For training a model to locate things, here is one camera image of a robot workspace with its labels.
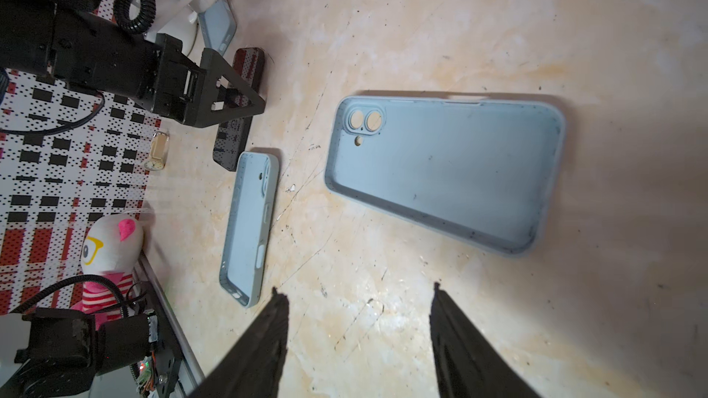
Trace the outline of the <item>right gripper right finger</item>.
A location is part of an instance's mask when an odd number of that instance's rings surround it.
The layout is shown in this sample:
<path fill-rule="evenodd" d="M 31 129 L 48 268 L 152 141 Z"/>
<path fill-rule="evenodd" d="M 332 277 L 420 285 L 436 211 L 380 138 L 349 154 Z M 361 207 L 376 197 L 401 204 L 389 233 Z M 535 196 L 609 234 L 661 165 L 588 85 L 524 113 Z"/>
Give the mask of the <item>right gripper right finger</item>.
<path fill-rule="evenodd" d="M 439 283 L 434 284 L 430 327 L 440 396 L 538 396 L 503 360 Z"/>

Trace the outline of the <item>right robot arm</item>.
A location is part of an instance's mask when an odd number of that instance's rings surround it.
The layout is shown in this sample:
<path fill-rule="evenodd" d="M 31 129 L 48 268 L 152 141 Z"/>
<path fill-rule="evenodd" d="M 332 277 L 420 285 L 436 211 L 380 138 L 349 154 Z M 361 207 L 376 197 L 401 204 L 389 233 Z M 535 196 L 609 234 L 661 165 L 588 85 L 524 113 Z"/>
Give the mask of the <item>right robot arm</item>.
<path fill-rule="evenodd" d="M 117 301 L 121 318 L 96 324 L 91 313 L 45 309 L 39 302 L 64 287 L 96 282 Z M 95 377 L 151 355 L 147 315 L 129 315 L 127 300 L 102 276 L 73 276 L 29 298 L 1 321 L 1 394 L 66 397 L 90 390 Z M 430 331 L 442 397 L 535 397 L 537 392 L 498 354 L 453 298 L 434 288 Z M 275 397 L 288 352 L 289 299 L 271 299 L 193 397 Z"/>

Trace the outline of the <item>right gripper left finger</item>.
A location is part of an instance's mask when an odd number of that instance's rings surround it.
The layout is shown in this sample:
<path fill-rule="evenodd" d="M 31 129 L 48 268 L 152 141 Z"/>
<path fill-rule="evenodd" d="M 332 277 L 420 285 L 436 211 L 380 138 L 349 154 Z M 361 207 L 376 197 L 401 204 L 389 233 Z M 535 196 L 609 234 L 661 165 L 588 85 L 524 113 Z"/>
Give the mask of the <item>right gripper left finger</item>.
<path fill-rule="evenodd" d="M 289 300 L 272 296 L 192 397 L 276 397 L 288 353 Z"/>

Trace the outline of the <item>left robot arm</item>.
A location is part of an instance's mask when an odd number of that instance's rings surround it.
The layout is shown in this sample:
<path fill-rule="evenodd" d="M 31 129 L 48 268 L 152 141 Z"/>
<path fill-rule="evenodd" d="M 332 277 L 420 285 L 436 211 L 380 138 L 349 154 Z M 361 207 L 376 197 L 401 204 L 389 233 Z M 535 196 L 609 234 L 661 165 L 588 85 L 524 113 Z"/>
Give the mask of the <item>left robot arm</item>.
<path fill-rule="evenodd" d="M 56 77 L 70 90 L 127 97 L 142 109 L 197 128 L 262 114 L 266 102 L 217 51 L 200 64 L 182 43 L 144 35 L 156 0 L 114 0 L 114 17 L 95 15 L 101 0 L 1 0 L 1 66 Z"/>

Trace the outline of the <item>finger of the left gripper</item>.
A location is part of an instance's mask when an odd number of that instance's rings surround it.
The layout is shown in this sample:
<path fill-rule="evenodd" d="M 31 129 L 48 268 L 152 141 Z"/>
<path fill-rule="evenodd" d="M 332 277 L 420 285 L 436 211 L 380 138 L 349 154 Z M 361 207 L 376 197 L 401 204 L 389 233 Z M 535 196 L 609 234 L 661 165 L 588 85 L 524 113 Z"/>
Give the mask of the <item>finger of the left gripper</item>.
<path fill-rule="evenodd" d="M 219 65 L 217 94 L 212 103 L 212 114 L 219 121 L 252 117 L 265 112 L 265 100 L 259 95 L 260 80 L 265 68 L 265 58 L 255 57 L 247 65 L 247 72 L 253 72 L 253 81 L 246 81 L 228 63 Z"/>

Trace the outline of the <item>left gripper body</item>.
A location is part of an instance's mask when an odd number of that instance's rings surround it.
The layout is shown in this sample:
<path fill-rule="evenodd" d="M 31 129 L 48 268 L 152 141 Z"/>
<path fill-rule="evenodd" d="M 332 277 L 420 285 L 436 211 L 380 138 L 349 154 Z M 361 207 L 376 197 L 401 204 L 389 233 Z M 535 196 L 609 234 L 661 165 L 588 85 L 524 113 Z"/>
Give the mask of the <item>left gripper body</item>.
<path fill-rule="evenodd" d="M 161 117 L 196 128 L 226 123 L 232 119 L 232 109 L 223 105 L 227 87 L 219 81 L 232 82 L 232 66 L 217 51 L 202 53 L 204 64 L 194 63 L 182 53 L 182 42 L 160 33 L 150 46 L 153 49 L 143 83 L 133 98 L 142 109 Z"/>

